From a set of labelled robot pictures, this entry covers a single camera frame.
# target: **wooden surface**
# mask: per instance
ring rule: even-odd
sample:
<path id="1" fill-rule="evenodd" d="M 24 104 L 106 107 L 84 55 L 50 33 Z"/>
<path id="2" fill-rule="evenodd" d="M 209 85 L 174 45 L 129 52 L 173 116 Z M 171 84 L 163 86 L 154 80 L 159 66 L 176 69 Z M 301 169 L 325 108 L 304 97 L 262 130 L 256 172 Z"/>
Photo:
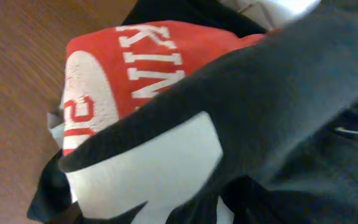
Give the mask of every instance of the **wooden surface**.
<path id="1" fill-rule="evenodd" d="M 40 171 L 58 151 L 46 112 L 60 101 L 66 44 L 118 26 L 135 2 L 0 0 L 0 223 L 31 223 Z"/>

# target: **black fabric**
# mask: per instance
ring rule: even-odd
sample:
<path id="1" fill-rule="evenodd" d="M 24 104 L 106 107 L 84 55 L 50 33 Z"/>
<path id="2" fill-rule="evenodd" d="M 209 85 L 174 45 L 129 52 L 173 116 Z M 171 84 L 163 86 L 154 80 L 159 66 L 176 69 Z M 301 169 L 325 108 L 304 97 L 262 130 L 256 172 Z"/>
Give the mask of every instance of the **black fabric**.
<path id="1" fill-rule="evenodd" d="M 325 6 L 339 7 L 351 12 L 358 12 L 358 0 L 322 0 L 321 4 Z"/>
<path id="2" fill-rule="evenodd" d="M 253 214 L 262 223 L 283 223 L 280 217 L 273 214 L 272 204 L 266 198 L 269 193 L 250 177 L 240 177 L 228 183 L 220 193 L 223 202 L 234 213 L 233 224 L 250 223 L 247 211 L 252 209 Z"/>
<path id="3" fill-rule="evenodd" d="M 186 77 L 86 140 L 60 167 L 72 172 L 92 166 L 206 111 L 224 155 L 193 200 L 248 175 L 269 191 L 271 204 L 288 207 L 250 205 L 261 222 L 258 214 L 267 208 L 277 222 L 291 223 L 282 217 L 292 212 L 290 218 L 311 223 L 354 223 L 358 149 L 343 153 L 352 143 L 326 125 L 357 100 L 358 14 L 319 8 L 259 45 L 231 52 Z M 234 213 L 244 211 L 233 206 Z"/>
<path id="4" fill-rule="evenodd" d="M 249 18 L 215 0 L 139 0 L 122 24 L 166 20 L 223 29 L 238 37 L 266 33 Z"/>
<path id="5" fill-rule="evenodd" d="M 172 211 L 166 224 L 216 223 L 218 194 L 209 194 L 200 200 L 192 200 Z"/>
<path id="6" fill-rule="evenodd" d="M 42 170 L 27 218 L 47 222 L 70 206 L 70 186 L 66 175 L 58 167 L 62 155 L 62 150 L 59 150 Z"/>

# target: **folded clothing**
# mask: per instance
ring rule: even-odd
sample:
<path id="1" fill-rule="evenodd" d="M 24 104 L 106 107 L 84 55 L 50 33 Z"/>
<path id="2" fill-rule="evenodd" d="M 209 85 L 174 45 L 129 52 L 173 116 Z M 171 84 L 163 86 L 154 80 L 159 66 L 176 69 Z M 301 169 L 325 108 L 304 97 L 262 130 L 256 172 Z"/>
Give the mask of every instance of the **folded clothing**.
<path id="1" fill-rule="evenodd" d="M 163 21 L 73 39 L 67 46 L 63 154 L 208 62 L 263 38 Z"/>
<path id="2" fill-rule="evenodd" d="M 139 0 L 123 22 L 123 25 L 166 20 L 183 21 L 223 29 L 232 32 L 238 37 L 266 32 L 265 29 L 250 19 L 239 15 L 237 12 L 216 1 L 209 0 Z M 63 128 L 64 124 L 61 124 L 51 130 L 60 148 L 63 144 Z M 57 166 L 57 160 L 55 159 L 51 159 L 49 163 L 51 163 L 51 165 L 48 166 Z M 48 178 L 40 179 L 39 187 L 28 211 L 28 217 L 37 221 L 47 222 L 67 207 L 62 207 L 60 204 L 56 205 L 55 202 L 51 202 L 48 199 L 50 194 L 54 192 L 59 194 L 59 192 L 61 192 L 59 186 L 54 187 L 54 183 L 48 182 L 48 180 L 54 179 L 54 176 L 59 178 L 64 175 L 59 173 L 59 170 L 53 170 L 52 172 L 51 169 L 46 168 L 43 175 Z M 76 197 L 72 195 L 72 202 L 75 201 Z"/>
<path id="3" fill-rule="evenodd" d="M 329 128 L 358 100 L 358 14 L 319 9 L 245 49 L 255 42 L 194 27 L 70 42 L 60 168 L 81 222 L 216 223 L 219 195 L 234 222 L 249 211 L 262 223 L 358 220 L 358 140 L 342 139 L 356 132 Z M 267 193 L 244 208 L 233 199 L 247 198 L 246 175 Z"/>

